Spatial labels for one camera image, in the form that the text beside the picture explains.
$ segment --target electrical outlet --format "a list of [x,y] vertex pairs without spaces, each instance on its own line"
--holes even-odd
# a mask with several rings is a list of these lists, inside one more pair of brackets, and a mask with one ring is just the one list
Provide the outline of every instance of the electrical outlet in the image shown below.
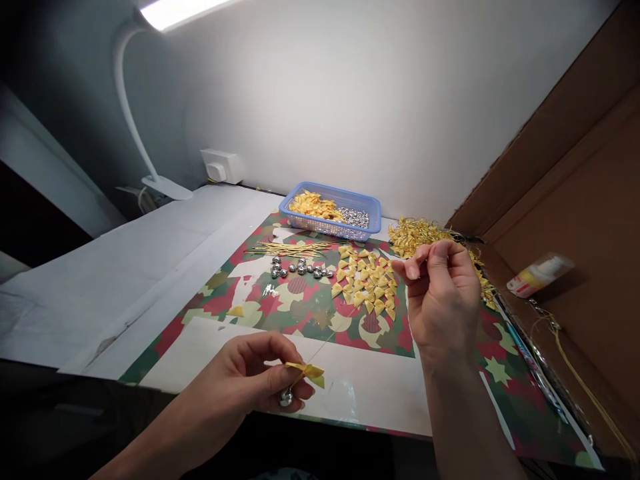
[[245,166],[238,155],[218,150],[200,150],[207,175],[211,180],[240,183],[245,177]]

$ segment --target cardboard box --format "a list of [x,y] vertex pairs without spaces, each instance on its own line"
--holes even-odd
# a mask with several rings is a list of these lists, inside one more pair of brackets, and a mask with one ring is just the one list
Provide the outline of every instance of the cardboard box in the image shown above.
[[536,294],[574,368],[640,456],[640,5],[622,3],[449,226],[484,241],[486,274],[593,435],[628,458],[527,304],[506,290],[547,251],[576,268]]

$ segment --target yellow ribbon bow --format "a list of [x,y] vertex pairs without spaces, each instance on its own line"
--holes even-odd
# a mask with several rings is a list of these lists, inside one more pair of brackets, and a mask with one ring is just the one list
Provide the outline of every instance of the yellow ribbon bow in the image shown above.
[[311,364],[300,365],[299,363],[292,363],[292,362],[286,362],[285,366],[297,368],[302,372],[298,380],[300,380],[303,377],[306,377],[312,382],[314,382],[318,387],[322,389],[325,387],[325,378],[322,376],[325,371],[322,370],[322,368],[316,367],[315,365],[311,365]]

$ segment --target silver bell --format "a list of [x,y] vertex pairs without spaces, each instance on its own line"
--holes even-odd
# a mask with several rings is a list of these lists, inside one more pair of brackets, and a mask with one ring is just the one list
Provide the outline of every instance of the silver bell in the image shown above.
[[291,387],[285,390],[282,390],[282,393],[280,394],[280,406],[288,407],[292,403],[293,403],[293,394],[291,393]]

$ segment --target glue bottle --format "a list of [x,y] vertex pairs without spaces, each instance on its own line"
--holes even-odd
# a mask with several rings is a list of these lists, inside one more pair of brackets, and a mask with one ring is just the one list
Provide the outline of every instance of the glue bottle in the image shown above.
[[560,278],[574,266],[568,258],[550,252],[512,278],[507,283],[507,288],[516,297],[527,298]]

